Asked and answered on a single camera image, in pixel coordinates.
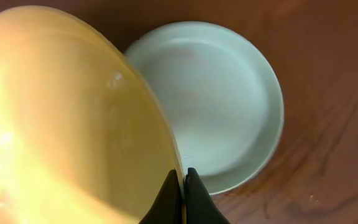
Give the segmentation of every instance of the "tabletop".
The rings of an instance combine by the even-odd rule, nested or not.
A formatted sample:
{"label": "tabletop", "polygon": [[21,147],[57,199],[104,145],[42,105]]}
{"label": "tabletop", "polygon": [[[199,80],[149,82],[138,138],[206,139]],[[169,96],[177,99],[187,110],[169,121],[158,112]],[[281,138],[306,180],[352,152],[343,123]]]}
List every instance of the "tabletop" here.
{"label": "tabletop", "polygon": [[266,168],[215,204],[231,223],[358,223],[358,1],[0,0],[0,11],[29,4],[79,17],[122,52],[176,21],[244,36],[275,70],[285,127]]}

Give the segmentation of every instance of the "plate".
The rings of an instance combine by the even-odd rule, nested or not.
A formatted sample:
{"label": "plate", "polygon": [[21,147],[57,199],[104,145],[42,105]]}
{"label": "plate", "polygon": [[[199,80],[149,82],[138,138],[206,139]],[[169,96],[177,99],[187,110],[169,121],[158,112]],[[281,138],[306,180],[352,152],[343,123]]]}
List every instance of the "plate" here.
{"label": "plate", "polygon": [[278,80],[245,38],[205,22],[160,27],[132,44],[142,74],[172,125],[184,170],[218,194],[255,176],[283,128]]}

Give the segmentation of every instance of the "white dish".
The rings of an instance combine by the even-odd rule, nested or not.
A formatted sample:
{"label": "white dish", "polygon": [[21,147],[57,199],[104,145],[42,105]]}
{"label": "white dish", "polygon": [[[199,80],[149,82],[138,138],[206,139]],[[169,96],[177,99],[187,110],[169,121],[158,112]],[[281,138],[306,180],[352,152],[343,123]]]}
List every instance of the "white dish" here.
{"label": "white dish", "polygon": [[283,99],[264,56],[235,32],[205,22],[153,30],[126,52],[170,121],[181,162],[208,192],[231,190],[271,158]]}

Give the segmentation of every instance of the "brown table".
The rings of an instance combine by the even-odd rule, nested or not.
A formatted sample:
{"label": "brown table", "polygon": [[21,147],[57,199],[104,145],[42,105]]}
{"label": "brown table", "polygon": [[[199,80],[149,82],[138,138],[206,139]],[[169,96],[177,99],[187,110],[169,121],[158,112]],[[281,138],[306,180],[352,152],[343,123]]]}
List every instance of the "brown table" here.
{"label": "brown table", "polygon": [[74,14],[125,50],[175,21],[207,21],[250,40],[280,81],[285,128],[268,166],[213,199],[231,223],[358,223],[358,1],[0,0]]}

